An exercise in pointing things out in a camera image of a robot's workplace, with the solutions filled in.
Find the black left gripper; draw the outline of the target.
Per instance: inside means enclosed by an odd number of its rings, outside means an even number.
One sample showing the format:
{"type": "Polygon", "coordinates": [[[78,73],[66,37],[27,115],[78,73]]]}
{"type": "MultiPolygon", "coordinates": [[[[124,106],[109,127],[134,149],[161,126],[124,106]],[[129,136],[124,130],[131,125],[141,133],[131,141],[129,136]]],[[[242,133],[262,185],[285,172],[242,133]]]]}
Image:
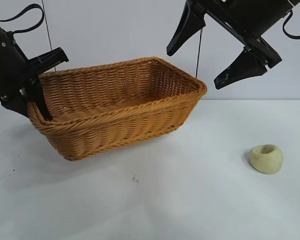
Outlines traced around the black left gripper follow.
{"type": "MultiPolygon", "coordinates": [[[[20,12],[11,18],[0,19],[0,22],[10,22],[23,15],[20,12]]],[[[6,31],[0,26],[0,103],[5,109],[28,118],[28,99],[50,121],[53,117],[46,105],[39,75],[69,59],[60,47],[28,58],[15,39],[15,35],[34,31],[44,21],[45,14],[42,12],[39,21],[28,28],[6,31]]]]}

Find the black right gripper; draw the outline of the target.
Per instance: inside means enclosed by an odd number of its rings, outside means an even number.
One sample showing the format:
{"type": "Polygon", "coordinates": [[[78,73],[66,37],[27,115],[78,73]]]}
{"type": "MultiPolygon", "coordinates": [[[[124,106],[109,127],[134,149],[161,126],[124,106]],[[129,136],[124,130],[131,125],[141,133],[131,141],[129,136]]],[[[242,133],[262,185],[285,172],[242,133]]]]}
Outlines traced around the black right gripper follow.
{"type": "Polygon", "coordinates": [[[266,65],[273,68],[282,61],[280,55],[262,35],[280,19],[293,16],[299,0],[186,0],[179,24],[166,47],[173,56],[195,33],[206,26],[208,15],[239,40],[244,49],[215,79],[220,90],[238,81],[262,76],[266,65]]]}

